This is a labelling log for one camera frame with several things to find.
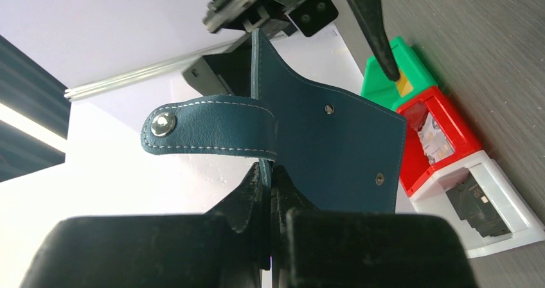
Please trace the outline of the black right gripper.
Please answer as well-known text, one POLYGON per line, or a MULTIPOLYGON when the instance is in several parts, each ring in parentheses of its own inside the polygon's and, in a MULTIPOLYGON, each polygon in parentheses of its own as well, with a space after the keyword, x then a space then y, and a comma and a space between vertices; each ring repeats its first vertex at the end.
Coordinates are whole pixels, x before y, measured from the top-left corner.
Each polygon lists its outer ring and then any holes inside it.
MULTIPOLYGON (((386 78, 396 82, 400 70, 389 44, 382 0, 347 0, 368 46, 386 78)), ((300 31, 311 37, 339 12, 332 0, 210 0, 202 22, 210 33, 261 28, 269 37, 300 31)), ((208 95, 251 96, 250 37, 241 37, 221 53, 203 55, 182 72, 189 86, 208 95)))

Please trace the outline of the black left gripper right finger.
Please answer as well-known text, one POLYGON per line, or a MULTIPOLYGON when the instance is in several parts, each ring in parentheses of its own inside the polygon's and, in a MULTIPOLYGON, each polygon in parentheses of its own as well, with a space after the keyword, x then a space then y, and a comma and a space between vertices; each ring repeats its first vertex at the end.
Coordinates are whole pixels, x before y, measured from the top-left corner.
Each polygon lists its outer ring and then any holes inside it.
POLYGON ((431 215, 321 211, 272 171, 273 287, 476 287, 451 225, 431 215))

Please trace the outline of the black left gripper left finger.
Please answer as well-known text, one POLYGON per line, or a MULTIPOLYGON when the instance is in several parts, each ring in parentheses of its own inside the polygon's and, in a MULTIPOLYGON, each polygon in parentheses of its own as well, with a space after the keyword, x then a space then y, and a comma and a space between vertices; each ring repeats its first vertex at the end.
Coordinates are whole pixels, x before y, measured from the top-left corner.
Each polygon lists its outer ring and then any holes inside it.
POLYGON ((260 287, 267 200, 259 163, 202 214, 72 217, 35 254, 22 287, 260 287))

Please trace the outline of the blue leather card holder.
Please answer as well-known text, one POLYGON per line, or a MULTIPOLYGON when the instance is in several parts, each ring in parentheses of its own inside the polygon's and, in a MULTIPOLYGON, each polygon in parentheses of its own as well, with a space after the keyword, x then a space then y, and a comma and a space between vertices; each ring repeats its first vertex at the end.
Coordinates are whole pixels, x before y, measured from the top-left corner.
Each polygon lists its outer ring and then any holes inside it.
POLYGON ((394 213, 406 119, 299 75, 262 31, 251 40, 250 96, 159 106, 143 124, 143 150, 260 159, 266 176, 285 167, 320 210, 394 213))

